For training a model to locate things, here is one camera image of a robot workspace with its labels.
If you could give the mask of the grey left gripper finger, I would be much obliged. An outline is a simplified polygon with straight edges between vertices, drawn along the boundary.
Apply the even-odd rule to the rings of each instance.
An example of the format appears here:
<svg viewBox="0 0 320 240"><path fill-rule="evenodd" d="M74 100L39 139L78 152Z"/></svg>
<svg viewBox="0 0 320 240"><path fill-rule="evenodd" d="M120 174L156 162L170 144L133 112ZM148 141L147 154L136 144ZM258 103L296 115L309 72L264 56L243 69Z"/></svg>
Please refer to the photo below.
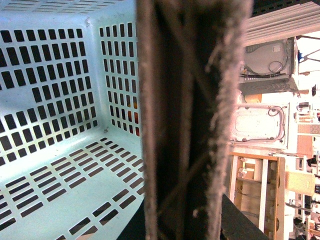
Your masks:
<svg viewBox="0 0 320 240"><path fill-rule="evenodd" d="M217 240L251 0L138 0L145 237Z"/></svg>

